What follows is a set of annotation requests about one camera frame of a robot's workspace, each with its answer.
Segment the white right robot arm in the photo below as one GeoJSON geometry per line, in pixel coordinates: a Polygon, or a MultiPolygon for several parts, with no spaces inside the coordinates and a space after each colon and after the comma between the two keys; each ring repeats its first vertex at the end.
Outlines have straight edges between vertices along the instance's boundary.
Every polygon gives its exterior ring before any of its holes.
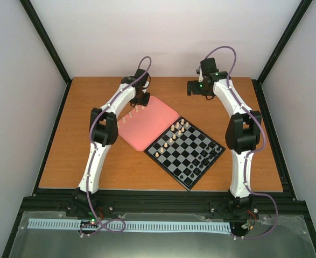
{"type": "Polygon", "coordinates": [[[251,164],[256,146],[266,136],[262,128],[262,115],[252,110],[236,91],[225,71],[204,74],[198,69],[197,81],[189,81],[188,95],[218,97],[229,115],[225,142],[232,154],[232,180],[229,191],[234,198],[246,198],[252,194],[250,186],[251,164]]]}

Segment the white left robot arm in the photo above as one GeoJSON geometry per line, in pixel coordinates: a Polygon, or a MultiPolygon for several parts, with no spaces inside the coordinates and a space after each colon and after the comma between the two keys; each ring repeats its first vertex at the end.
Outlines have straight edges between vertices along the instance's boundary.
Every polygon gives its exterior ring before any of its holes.
{"type": "Polygon", "coordinates": [[[78,186],[81,191],[90,195],[98,191],[104,161],[118,137],[117,116],[128,103],[146,106],[150,98],[147,92],[149,84],[149,75],[142,78],[125,77],[114,95],[103,106],[91,111],[90,152],[78,186]]]}

